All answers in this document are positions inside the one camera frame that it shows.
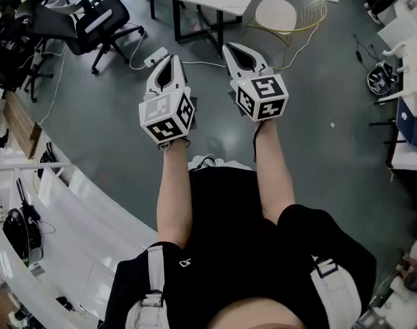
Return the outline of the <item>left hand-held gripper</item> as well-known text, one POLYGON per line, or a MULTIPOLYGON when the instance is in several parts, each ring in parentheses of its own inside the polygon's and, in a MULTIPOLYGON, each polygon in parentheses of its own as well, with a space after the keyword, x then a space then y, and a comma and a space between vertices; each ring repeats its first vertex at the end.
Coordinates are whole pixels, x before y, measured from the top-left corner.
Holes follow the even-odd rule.
POLYGON ((177 55, 162 60, 147 80, 148 92, 139 104, 140 126, 162 151, 168 150, 178 138, 185 139, 189 145, 187 135, 195 107, 187 83, 184 66, 177 55))

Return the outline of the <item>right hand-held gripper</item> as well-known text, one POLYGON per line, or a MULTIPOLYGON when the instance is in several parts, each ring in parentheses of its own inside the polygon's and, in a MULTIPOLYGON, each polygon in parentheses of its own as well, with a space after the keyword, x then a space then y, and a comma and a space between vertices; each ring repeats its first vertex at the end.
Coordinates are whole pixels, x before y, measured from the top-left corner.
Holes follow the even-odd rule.
POLYGON ((225 43, 222 53, 231 76, 229 95, 242 113, 254 122, 280 117, 289 99, 282 76, 268 67, 260 53, 245 45, 225 43))

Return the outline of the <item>person's left forearm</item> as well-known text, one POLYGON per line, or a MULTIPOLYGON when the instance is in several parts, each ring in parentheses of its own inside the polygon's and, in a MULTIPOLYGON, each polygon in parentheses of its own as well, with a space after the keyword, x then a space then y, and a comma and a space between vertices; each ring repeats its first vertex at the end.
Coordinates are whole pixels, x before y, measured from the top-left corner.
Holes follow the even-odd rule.
POLYGON ((159 241, 184 248, 192 230, 192 198, 187 162, 187 142, 179 138, 164 152, 162 180, 157 200, 159 241))

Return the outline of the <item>person's right forearm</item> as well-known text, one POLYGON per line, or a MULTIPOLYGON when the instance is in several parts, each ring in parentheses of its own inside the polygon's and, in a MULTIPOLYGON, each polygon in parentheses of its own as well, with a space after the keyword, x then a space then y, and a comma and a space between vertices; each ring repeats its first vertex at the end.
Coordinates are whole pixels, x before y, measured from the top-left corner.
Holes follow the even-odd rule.
POLYGON ((295 204, 295 196, 277 126, 271 119, 262 121, 255 133, 255 162, 262 214, 277 224, 282 212, 295 204))

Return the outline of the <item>white power strip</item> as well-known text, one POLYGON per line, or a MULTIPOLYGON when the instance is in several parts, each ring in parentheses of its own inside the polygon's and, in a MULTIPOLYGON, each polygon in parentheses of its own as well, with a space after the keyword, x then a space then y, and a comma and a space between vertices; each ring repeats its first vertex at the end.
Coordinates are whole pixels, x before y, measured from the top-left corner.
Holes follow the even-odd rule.
POLYGON ((160 47, 157 51, 152 53, 149 57, 144 60, 144 64, 147 68, 155 66, 168 56, 168 50, 165 47, 160 47))

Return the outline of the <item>black office chair grey seat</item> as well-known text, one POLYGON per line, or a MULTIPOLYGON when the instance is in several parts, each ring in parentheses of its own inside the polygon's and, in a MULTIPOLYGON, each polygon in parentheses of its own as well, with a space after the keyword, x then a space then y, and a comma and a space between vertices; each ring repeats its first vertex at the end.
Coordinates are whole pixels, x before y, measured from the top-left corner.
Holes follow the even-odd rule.
POLYGON ((125 63, 130 63, 130 59, 116 41, 133 32, 145 37, 146 31, 141 25, 126 28, 129 20, 129 11, 121 0, 102 0, 96 6, 88 8, 77 22, 71 23, 68 28, 71 35, 64 41, 72 53, 78 56, 100 48, 91 66, 91 73, 96 75, 99 72, 97 64, 110 49, 114 49, 125 63))

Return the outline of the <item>black round marker device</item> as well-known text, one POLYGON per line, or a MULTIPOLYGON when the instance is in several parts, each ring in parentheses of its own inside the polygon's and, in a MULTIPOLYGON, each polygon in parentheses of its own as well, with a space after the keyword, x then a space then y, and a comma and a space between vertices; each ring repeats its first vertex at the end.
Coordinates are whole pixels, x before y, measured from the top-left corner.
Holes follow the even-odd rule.
POLYGON ((367 75, 366 82, 370 91, 379 97, 389 95, 397 85, 398 75, 386 62, 378 63, 367 75))

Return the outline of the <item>wooden low cabinet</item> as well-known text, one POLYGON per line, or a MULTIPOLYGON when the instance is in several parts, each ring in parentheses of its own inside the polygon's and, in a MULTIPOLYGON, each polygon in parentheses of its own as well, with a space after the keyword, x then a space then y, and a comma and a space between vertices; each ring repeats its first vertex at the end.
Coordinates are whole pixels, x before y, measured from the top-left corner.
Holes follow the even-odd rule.
POLYGON ((28 115, 18 95, 10 91, 5 94, 3 115, 19 147, 31 159, 36 153, 41 127, 28 115))

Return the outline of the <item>black mesh office chair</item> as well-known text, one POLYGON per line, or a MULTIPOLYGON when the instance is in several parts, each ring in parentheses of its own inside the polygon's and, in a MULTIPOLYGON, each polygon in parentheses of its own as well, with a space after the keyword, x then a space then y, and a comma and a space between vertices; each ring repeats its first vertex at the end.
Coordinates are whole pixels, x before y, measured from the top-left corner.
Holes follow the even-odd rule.
POLYGON ((35 103, 36 80, 54 77, 40 72, 47 59, 57 56, 45 50, 47 42, 60 37, 65 31, 63 23, 73 19, 28 0, 15 15, 5 14, 0 21, 0 88, 15 91, 23 87, 35 103))

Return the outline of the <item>white device with antennas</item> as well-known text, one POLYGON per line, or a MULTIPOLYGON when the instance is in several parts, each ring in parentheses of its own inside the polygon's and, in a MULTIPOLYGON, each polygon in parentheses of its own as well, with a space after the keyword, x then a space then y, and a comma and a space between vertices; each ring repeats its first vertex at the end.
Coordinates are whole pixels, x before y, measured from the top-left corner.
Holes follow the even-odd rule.
POLYGON ((403 50, 406 57, 406 63, 397 69, 397 73, 403 74, 405 88, 398 93, 381 98, 378 102, 386 102, 391 99, 402 97, 404 99, 412 98, 414 115, 417 116, 417 38, 415 36, 395 45, 390 51, 383 51, 384 56, 393 56, 403 50))

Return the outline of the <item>person's black t-shirt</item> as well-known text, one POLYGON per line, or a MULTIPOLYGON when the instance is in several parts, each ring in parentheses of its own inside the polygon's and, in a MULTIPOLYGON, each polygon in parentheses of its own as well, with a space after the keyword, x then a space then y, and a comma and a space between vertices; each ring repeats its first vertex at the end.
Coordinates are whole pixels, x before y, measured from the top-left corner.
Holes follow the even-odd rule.
POLYGON ((192 231, 182 249, 161 242, 162 302, 170 329, 207 329, 234 302, 264 297, 306 329, 351 329, 375 285, 375 257, 324 210, 288 206, 264 218, 254 171, 190 174, 192 231))

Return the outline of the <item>white curved desk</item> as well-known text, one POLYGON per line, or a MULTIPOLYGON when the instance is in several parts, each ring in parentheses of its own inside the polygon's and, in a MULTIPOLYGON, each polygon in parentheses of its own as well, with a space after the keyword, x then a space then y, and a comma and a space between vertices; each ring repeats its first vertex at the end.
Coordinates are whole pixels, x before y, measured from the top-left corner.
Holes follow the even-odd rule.
POLYGON ((44 285, 19 258, 0 226, 0 276, 46 329, 96 329, 105 316, 116 266, 135 258, 156 232, 76 171, 65 185, 45 169, 35 190, 14 165, 28 202, 41 217, 44 285))

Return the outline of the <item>blue box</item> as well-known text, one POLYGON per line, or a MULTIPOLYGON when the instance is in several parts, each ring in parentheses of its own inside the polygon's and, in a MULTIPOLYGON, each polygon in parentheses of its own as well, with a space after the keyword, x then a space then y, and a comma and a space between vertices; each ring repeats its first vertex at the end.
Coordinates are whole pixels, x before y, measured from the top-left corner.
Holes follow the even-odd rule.
POLYGON ((402 97, 397 105, 396 126, 407 144, 417 148, 417 117, 415 117, 402 97))

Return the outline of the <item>black helmet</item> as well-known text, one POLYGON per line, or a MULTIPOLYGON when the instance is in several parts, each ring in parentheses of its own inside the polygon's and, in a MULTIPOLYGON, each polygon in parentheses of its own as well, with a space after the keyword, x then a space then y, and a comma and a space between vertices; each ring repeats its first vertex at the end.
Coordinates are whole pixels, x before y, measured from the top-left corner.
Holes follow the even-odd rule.
POLYGON ((26 267, 42 258, 40 228, 28 212, 11 209, 3 222, 3 232, 26 267))

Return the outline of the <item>person's chin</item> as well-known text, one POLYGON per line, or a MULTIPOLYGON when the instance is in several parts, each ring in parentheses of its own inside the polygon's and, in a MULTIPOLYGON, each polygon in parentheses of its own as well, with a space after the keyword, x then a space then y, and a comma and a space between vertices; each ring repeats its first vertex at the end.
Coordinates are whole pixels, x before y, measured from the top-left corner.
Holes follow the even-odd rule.
POLYGON ((305 329, 305 325, 283 304, 256 297, 224 307, 207 329, 305 329))

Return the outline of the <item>white frame office chair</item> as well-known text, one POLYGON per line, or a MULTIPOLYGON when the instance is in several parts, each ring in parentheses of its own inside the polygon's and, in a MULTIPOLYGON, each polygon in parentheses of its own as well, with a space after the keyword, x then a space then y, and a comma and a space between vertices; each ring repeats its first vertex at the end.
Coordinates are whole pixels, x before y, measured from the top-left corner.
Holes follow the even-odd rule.
POLYGON ((45 6, 56 12, 63 14, 83 14, 84 6, 91 4, 91 1, 99 0, 55 0, 54 2, 47 3, 45 6))

